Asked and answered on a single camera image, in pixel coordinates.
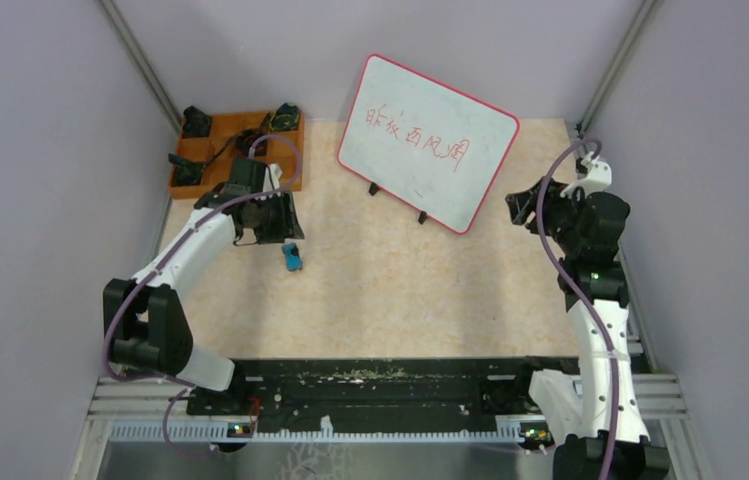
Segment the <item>blue whiteboard eraser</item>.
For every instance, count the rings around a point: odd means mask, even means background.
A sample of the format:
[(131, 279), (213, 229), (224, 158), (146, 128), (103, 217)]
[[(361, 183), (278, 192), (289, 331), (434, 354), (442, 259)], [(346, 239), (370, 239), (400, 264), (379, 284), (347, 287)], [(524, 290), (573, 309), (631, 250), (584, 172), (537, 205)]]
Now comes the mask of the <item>blue whiteboard eraser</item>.
[(303, 260), (300, 256), (296, 243), (287, 243), (282, 246), (285, 265), (288, 271), (295, 272), (303, 269)]

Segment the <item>whiteboard with pink frame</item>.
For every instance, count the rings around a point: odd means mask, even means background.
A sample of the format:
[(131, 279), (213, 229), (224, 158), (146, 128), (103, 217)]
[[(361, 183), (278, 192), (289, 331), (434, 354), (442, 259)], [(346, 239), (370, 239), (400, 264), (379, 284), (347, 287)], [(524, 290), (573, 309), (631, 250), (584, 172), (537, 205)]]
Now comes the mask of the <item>whiteboard with pink frame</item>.
[(337, 160), (428, 219), (464, 234), (519, 132), (515, 115), (372, 54)]

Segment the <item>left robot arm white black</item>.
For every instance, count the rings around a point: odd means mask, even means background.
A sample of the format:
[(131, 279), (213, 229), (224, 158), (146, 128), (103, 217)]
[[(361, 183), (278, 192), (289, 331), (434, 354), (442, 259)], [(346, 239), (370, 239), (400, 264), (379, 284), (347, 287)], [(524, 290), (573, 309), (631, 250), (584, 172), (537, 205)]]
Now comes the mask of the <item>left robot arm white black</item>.
[(248, 384), (235, 377), (235, 363), (196, 345), (183, 299), (215, 257), (242, 245), (285, 244), (305, 235), (282, 169), (238, 158), (226, 181), (194, 204), (187, 223), (156, 258), (128, 279), (114, 278), (103, 298), (105, 366), (133, 370), (134, 378), (165, 377), (211, 390), (214, 405), (227, 414), (242, 411)]

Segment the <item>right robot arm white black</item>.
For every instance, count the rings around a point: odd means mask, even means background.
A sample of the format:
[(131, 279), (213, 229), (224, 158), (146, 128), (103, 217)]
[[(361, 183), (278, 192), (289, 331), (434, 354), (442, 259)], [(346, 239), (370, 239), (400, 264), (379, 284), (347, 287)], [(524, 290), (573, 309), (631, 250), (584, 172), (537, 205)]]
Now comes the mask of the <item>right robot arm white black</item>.
[(671, 469), (634, 391), (630, 295), (618, 259), (630, 206), (608, 192), (611, 182), (610, 166), (590, 154), (573, 183), (543, 178), (506, 197), (513, 224), (538, 235), (547, 255), (552, 243), (561, 249), (552, 264), (578, 339), (578, 379), (542, 368), (513, 385), (517, 406), (545, 417), (555, 479), (664, 479)]

